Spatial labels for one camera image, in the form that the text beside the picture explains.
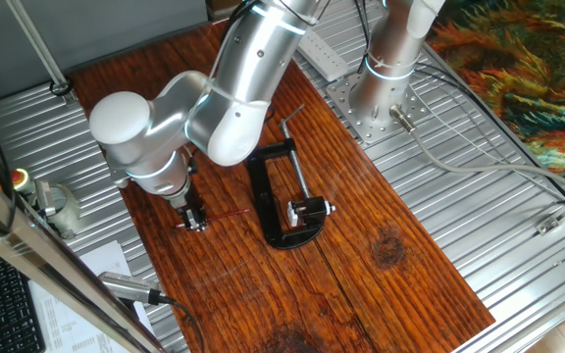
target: silver robot arm segment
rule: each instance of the silver robot arm segment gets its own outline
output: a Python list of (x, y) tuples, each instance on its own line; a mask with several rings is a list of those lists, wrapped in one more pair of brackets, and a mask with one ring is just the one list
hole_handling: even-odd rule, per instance
[[(187, 228), (202, 229), (205, 215), (178, 149), (192, 141), (221, 166), (240, 163), (250, 154), (318, 4), (257, 2), (230, 28), (214, 79), (213, 73), (185, 72), (151, 101), (133, 92), (102, 99), (90, 114), (90, 130), (106, 150), (111, 169), (168, 199)], [(118, 185), (125, 183), (119, 180)]]
[(372, 31), (359, 82), (350, 91), (358, 117), (388, 123), (394, 105), (406, 111), (406, 89), (424, 40), (444, 0), (384, 0), (389, 14)]

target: dark wood knot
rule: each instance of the dark wood knot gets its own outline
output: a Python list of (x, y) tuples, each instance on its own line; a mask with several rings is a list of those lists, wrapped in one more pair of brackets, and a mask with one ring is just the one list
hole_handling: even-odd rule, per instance
[(372, 256), (381, 268), (390, 268), (402, 260), (404, 245), (397, 237), (387, 238), (376, 243)]
[(317, 353), (315, 344), (299, 329), (283, 328), (274, 334), (262, 350), (266, 353)]

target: gray metal device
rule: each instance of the gray metal device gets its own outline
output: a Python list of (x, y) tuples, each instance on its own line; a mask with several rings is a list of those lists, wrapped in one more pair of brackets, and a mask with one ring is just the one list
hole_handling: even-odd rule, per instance
[(158, 299), (158, 295), (162, 292), (156, 282), (111, 272), (102, 273), (98, 277), (118, 298), (158, 305), (157, 300), (155, 303), (150, 302), (150, 294), (155, 291)]
[(236, 165), (252, 152), (291, 56), (308, 24), (316, 22), (319, 2), (244, 2), (239, 6), (250, 7), (229, 28), (208, 77), (182, 73), (152, 101), (132, 92), (102, 99), (90, 114), (90, 130), (115, 174), (125, 172), (116, 184), (134, 180), (169, 200), (186, 228), (203, 229), (206, 216), (179, 149), (193, 142), (221, 166)]
[(361, 139), (373, 143), (394, 131), (390, 109), (415, 114), (409, 80), (424, 40), (444, 0), (386, 0), (389, 13), (376, 24), (362, 74), (329, 85), (327, 92)]

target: gray cable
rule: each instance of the gray cable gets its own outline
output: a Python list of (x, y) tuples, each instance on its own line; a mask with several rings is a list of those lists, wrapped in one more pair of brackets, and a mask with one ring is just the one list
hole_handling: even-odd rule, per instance
[(550, 177), (551, 179), (559, 182), (560, 184), (565, 186), (565, 177), (559, 176), (553, 172), (546, 171), (539, 167), (534, 166), (527, 166), (527, 165), (517, 165), (517, 164), (504, 164), (504, 165), (493, 165), (493, 166), (486, 166), (486, 167), (453, 167), (445, 164), (444, 162), (437, 159), (431, 151), (424, 145), (422, 139), (418, 135), (417, 130), (413, 130), (411, 132), (413, 138), (418, 142), (420, 149), (424, 152), (427, 157), (438, 167), (447, 170), (449, 172), (455, 173), (483, 173), (483, 172), (493, 172), (493, 171), (501, 171), (501, 170), (510, 170), (510, 171), (524, 171), (529, 173), (538, 174), (545, 177)]

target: paper document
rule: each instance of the paper document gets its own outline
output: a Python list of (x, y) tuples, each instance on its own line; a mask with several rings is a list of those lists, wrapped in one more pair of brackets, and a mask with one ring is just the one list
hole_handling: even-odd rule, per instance
[[(108, 243), (80, 256), (82, 261), (96, 274), (110, 271), (131, 275), (126, 256), (117, 241)], [(89, 323), (67, 305), (33, 281), (29, 282), (32, 301), (38, 315), (38, 323), (45, 339), (45, 353), (127, 353), (126, 348), (115, 342), (106, 333)], [(141, 303), (134, 303), (141, 322), (152, 333)]]

